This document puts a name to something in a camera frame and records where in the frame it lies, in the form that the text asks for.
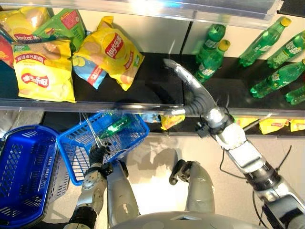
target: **green plastic bottle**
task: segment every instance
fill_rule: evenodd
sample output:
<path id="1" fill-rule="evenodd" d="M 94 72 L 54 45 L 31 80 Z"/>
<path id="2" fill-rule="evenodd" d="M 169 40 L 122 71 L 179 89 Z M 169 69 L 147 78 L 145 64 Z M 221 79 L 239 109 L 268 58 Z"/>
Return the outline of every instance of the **green plastic bottle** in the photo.
<path id="1" fill-rule="evenodd" d="M 287 17 L 280 17 L 272 26 L 262 32 L 246 51 L 240 56 L 239 63 L 244 67 L 254 63 L 254 61 L 264 54 L 280 38 L 283 30 L 291 23 Z"/>
<path id="2" fill-rule="evenodd" d="M 270 68 L 278 68 L 284 62 L 294 57 L 300 51 L 305 49 L 305 30 L 298 33 L 286 44 L 284 44 L 276 53 L 268 58 Z"/>
<path id="3" fill-rule="evenodd" d="M 225 26 L 213 24 L 209 28 L 206 35 L 206 39 L 201 47 L 199 53 L 196 55 L 196 62 L 202 63 L 202 61 L 209 55 L 210 51 L 217 48 L 219 41 L 224 37 Z"/>
<path id="4" fill-rule="evenodd" d="M 128 116 L 124 116 L 120 120 L 116 121 L 114 124 L 110 125 L 106 128 L 106 130 L 100 135 L 100 139 L 104 139 L 106 137 L 111 137 L 112 135 L 120 132 L 131 123 L 131 120 Z"/>
<path id="5" fill-rule="evenodd" d="M 286 65 L 250 89 L 255 98 L 263 98 L 267 94 L 280 89 L 296 80 L 305 70 L 305 59 L 298 63 Z"/>
<path id="6" fill-rule="evenodd" d="M 222 65 L 224 52 L 228 50 L 230 42 L 222 40 L 219 42 L 216 50 L 211 52 L 200 64 L 195 77 L 200 83 L 204 83 L 212 77 L 214 72 Z"/>
<path id="7" fill-rule="evenodd" d="M 286 101 L 290 102 L 292 105 L 299 104 L 305 101 L 305 85 L 287 93 L 285 95 Z"/>

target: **glass shelf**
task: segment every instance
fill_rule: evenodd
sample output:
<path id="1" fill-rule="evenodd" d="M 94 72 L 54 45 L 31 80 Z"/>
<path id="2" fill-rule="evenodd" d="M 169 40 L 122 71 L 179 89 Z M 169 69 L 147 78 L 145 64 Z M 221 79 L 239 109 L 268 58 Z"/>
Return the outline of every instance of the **glass shelf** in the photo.
<path id="1" fill-rule="evenodd" d="M 144 53 L 141 65 L 128 91 L 106 76 L 98 90 L 80 77 L 73 75 L 74 94 L 77 103 L 48 102 L 18 97 L 18 85 L 13 69 L 0 63 L 0 109 L 1 110 L 44 110 L 61 112 L 125 111 L 129 113 L 164 114 L 173 108 L 182 108 L 192 99 L 192 93 L 182 81 L 163 66 L 167 54 Z M 174 55 L 171 59 L 179 62 L 191 73 L 198 65 L 193 55 Z M 291 105 L 284 95 L 303 85 L 302 77 L 288 86 L 277 90 L 263 99 L 255 99 L 249 88 L 274 72 L 266 61 L 257 60 L 244 68 L 238 58 L 225 57 L 221 69 L 204 86 L 217 100 L 219 106 L 226 106 L 232 115 L 240 117 L 273 117 L 301 119 L 305 117 L 305 103 Z"/>
<path id="2" fill-rule="evenodd" d="M 0 5 L 45 6 L 202 21 L 265 29 L 279 0 L 0 0 Z"/>

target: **black cable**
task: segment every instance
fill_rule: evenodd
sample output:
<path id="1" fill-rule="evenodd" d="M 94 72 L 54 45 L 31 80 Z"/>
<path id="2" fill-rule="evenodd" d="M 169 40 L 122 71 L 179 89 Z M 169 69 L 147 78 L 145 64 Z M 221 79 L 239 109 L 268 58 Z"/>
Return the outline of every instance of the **black cable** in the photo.
<path id="1" fill-rule="evenodd" d="M 239 178 L 239 179 L 246 179 L 245 177 L 240 177 L 240 176 L 238 176 L 238 175 L 235 175 L 235 174 L 233 174 L 233 173 L 230 173 L 230 172 L 228 172 L 228 171 L 223 170 L 223 169 L 222 169 L 223 162 L 224 162 L 224 149 L 223 149 L 223 158 L 222 158 L 222 160 L 221 160 L 221 162 L 220 162 L 220 165 L 219 165 L 220 171 L 222 171 L 222 172 L 224 172 L 224 173 L 226 173 L 226 174 L 229 174 L 229 175 L 231 175 L 231 176 L 233 176 L 233 177 Z"/>
<path id="2" fill-rule="evenodd" d="M 285 160 L 287 159 L 288 155 L 290 154 L 292 145 L 290 145 L 288 152 L 286 153 L 285 157 L 283 158 L 283 160 L 281 161 L 280 165 L 275 169 L 276 171 L 280 170 L 281 166 L 283 165 L 283 163 L 285 162 Z"/>
<path id="3" fill-rule="evenodd" d="M 260 218 L 259 218 L 259 223 L 258 223 L 259 226 L 262 224 L 263 213 L 264 213 L 264 211 L 262 210 L 261 216 L 260 216 Z"/>
<path id="4" fill-rule="evenodd" d="M 204 120 L 202 119 L 201 115 L 199 115 L 199 119 L 200 119 L 200 122 L 204 122 Z"/>
<path id="5" fill-rule="evenodd" d="M 253 206 L 254 206 L 254 210 L 255 210 L 255 213 L 257 215 L 257 217 L 259 218 L 260 222 L 262 223 L 262 225 L 265 227 L 265 228 L 268 228 L 266 226 L 266 224 L 263 222 L 262 218 L 260 217 L 259 213 L 258 213 L 258 210 L 257 210 L 257 207 L 256 207 L 256 203 L 255 203 L 255 197 L 254 197 L 254 191 L 252 191 L 252 201 L 253 201 Z"/>

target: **store shelf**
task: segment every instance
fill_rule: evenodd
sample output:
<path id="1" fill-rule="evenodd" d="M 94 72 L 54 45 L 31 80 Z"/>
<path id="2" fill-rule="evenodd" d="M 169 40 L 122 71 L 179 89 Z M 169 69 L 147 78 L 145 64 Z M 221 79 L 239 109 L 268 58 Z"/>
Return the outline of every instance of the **store shelf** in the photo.
<path id="1" fill-rule="evenodd" d="M 106 76 L 99 89 L 73 74 L 74 94 L 77 103 L 47 102 L 18 97 L 18 84 L 13 69 L 0 65 L 0 109 L 40 109 L 44 111 L 98 112 L 125 110 L 127 112 L 164 113 L 183 106 L 183 84 L 175 75 L 163 68 L 167 54 L 144 53 L 145 59 L 128 91 Z M 179 61 L 179 55 L 171 55 Z"/>
<path id="2" fill-rule="evenodd" d="M 147 123 L 150 129 L 150 134 L 162 134 L 162 135 L 192 135 L 198 136 L 195 131 L 195 125 L 199 121 L 198 117 L 187 117 L 185 120 L 172 128 L 164 131 L 161 129 L 161 123 Z M 72 128 L 80 122 L 80 116 L 78 113 L 69 112 L 45 112 L 41 124 L 51 127 L 60 133 Z M 253 126 L 246 131 L 247 135 L 262 135 L 259 129 L 259 124 Z M 305 131 L 290 131 L 289 126 L 284 126 L 282 129 L 268 133 L 266 135 L 273 136 L 293 136 L 293 137 L 304 137 Z"/>
<path id="3" fill-rule="evenodd" d="M 0 5 L 36 5 L 204 21 L 266 28 L 278 0 L 0 0 Z"/>
<path id="4" fill-rule="evenodd" d="M 198 68 L 192 55 L 184 55 L 181 64 L 192 73 Z M 305 73 L 265 98 L 256 99 L 250 95 L 249 88 L 273 72 L 275 70 L 269 68 L 265 60 L 257 60 L 253 65 L 244 68 L 239 64 L 238 58 L 225 57 L 222 67 L 204 86 L 214 100 L 218 101 L 219 106 L 226 106 L 227 99 L 229 100 L 228 107 L 232 115 L 264 117 L 272 113 L 277 118 L 305 118 L 305 102 L 291 105 L 285 100 L 286 93 L 304 85 Z M 185 98 L 191 98 L 186 88 Z"/>
<path id="5" fill-rule="evenodd" d="M 77 103 L 57 103 L 18 97 L 18 85 L 14 71 L 0 65 L 0 109 L 23 109 L 66 112 L 98 112 L 124 110 L 130 113 L 156 113 L 182 108 L 192 99 L 192 93 L 171 71 L 164 69 L 163 58 L 167 54 L 144 53 L 145 59 L 128 91 L 123 91 L 116 81 L 106 76 L 98 90 L 83 79 L 73 75 Z M 170 58 L 195 73 L 198 65 L 192 55 L 171 55 Z M 262 117 L 272 113 L 278 118 L 304 118 L 305 103 L 290 105 L 284 95 L 303 84 L 303 77 L 263 99 L 255 99 L 249 88 L 274 70 L 266 61 L 257 60 L 244 68 L 238 58 L 225 57 L 222 68 L 205 83 L 205 87 L 219 106 L 225 106 L 229 98 L 230 113 L 241 117 Z"/>

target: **snack bag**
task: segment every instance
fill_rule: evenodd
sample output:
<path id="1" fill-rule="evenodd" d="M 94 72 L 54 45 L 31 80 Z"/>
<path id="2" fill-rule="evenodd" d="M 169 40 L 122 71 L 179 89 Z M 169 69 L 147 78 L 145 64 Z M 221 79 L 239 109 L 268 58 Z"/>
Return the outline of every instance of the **snack bag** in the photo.
<path id="1" fill-rule="evenodd" d="M 161 129 L 167 130 L 174 125 L 184 121 L 185 115 L 161 115 Z"/>
<path id="2" fill-rule="evenodd" d="M 73 70 L 75 73 L 89 84 L 91 84 L 95 89 L 98 89 L 103 79 L 106 76 L 106 72 L 97 66 L 92 61 L 88 61 L 79 56 L 73 56 L 72 58 Z"/>
<path id="3" fill-rule="evenodd" d="M 10 44 L 14 42 L 14 39 L 11 38 L 11 36 L 2 28 L 0 24 L 0 35 Z"/>
<path id="4" fill-rule="evenodd" d="M 75 102 L 69 40 L 15 44 L 13 51 L 20 97 Z"/>
<path id="5" fill-rule="evenodd" d="M 85 28 L 78 10 L 63 9 L 40 26 L 34 33 L 43 42 L 69 39 L 71 51 L 77 51 L 85 39 Z"/>
<path id="6" fill-rule="evenodd" d="M 274 131 L 277 131 L 283 128 L 285 125 L 288 125 L 287 119 L 272 119 L 268 118 L 259 123 L 259 128 L 262 131 L 262 134 L 268 134 Z"/>
<path id="7" fill-rule="evenodd" d="M 0 60 L 4 61 L 9 67 L 13 67 L 14 57 L 10 43 L 0 35 Z"/>
<path id="8" fill-rule="evenodd" d="M 294 119 L 290 123 L 290 131 L 305 130 L 305 119 Z"/>
<path id="9" fill-rule="evenodd" d="M 0 12 L 0 25 L 15 41 L 20 43 L 40 42 L 33 32 L 50 16 L 45 7 L 25 6 L 19 10 Z"/>
<path id="10" fill-rule="evenodd" d="M 97 31 L 83 41 L 76 56 L 93 61 L 127 91 L 143 61 L 134 44 L 112 27 L 113 16 L 103 17 Z"/>
<path id="11" fill-rule="evenodd" d="M 234 120 L 236 124 L 238 124 L 241 128 L 244 128 L 258 120 L 258 118 L 234 118 Z"/>
<path id="12" fill-rule="evenodd" d="M 158 115 L 158 114 L 146 113 L 146 114 L 140 114 L 140 117 L 146 123 L 160 123 L 161 122 L 160 115 Z"/>

